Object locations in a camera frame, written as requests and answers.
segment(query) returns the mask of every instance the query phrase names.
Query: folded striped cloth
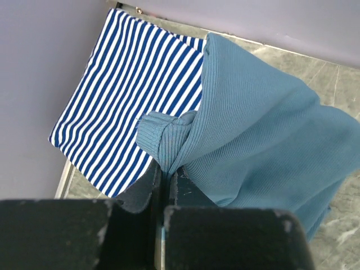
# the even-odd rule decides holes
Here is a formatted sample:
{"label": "folded striped cloth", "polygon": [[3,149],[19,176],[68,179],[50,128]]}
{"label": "folded striped cloth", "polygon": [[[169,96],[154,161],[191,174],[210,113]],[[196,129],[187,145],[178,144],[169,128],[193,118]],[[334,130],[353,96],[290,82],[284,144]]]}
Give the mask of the folded striped cloth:
{"label": "folded striped cloth", "polygon": [[199,108],[205,42],[111,9],[50,143],[104,194],[123,192],[152,160],[135,142],[142,116]]}

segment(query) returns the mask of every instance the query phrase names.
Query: fabric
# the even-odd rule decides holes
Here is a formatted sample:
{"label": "fabric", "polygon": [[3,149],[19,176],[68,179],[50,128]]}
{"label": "fabric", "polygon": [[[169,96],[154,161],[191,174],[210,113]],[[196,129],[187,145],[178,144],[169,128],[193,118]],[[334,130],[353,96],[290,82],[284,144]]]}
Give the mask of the fabric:
{"label": "fabric", "polygon": [[137,143],[170,177],[183,166],[219,206],[295,213],[308,239],[360,168],[360,124],[301,80],[208,34],[197,112],[150,112]]}
{"label": "fabric", "polygon": [[110,10],[50,142],[91,184],[115,197],[152,160],[135,142],[142,115],[180,116],[199,107],[204,45]]}

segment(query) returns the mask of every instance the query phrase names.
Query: blue and white striped cloth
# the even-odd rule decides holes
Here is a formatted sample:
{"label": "blue and white striped cloth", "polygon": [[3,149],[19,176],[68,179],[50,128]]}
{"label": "blue and white striped cloth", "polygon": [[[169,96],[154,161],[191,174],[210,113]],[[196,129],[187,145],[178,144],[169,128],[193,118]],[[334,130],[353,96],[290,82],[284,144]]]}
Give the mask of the blue and white striped cloth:
{"label": "blue and white striped cloth", "polygon": [[50,142],[91,184],[115,197],[152,160],[135,143],[142,115],[180,116],[199,108],[204,46],[205,40],[111,9]]}

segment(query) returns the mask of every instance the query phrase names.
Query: gray panel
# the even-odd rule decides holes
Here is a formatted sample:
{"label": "gray panel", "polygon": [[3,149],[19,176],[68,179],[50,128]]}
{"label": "gray panel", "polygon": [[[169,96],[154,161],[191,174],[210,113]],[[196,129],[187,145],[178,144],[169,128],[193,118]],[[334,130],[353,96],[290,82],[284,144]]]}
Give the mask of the gray panel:
{"label": "gray panel", "polygon": [[360,67],[358,0],[119,0],[168,20]]}
{"label": "gray panel", "polygon": [[65,157],[47,138],[107,9],[105,0],[1,1],[0,199],[54,197]]}

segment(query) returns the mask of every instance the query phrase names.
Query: gray marble tabletop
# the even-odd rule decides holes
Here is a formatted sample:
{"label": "gray marble tabletop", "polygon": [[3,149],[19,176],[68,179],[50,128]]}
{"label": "gray marble tabletop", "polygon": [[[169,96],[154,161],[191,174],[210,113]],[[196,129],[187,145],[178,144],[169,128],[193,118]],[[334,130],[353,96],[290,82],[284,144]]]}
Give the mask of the gray marble tabletop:
{"label": "gray marble tabletop", "polygon": [[[178,34],[205,38],[208,33],[192,26],[141,17]],[[318,93],[323,104],[337,107],[360,120],[360,70],[225,36],[266,63],[302,79]],[[84,197],[106,198],[76,171],[67,198]],[[360,269],[360,172],[348,177],[331,207],[332,212],[310,243],[317,269]]]}

